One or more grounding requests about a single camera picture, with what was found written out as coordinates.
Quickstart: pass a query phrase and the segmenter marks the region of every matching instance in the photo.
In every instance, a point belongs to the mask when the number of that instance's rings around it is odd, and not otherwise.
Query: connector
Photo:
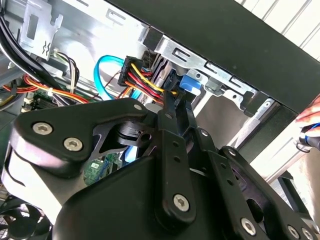
[[[138,59],[133,56],[127,56],[124,60],[124,64],[121,69],[121,73],[118,79],[118,85],[122,87],[127,87],[127,85],[125,84],[125,81],[127,80],[128,72],[130,71],[130,68],[132,68],[131,67],[132,63],[136,65],[138,69],[141,69],[143,66],[143,61],[141,59]]]

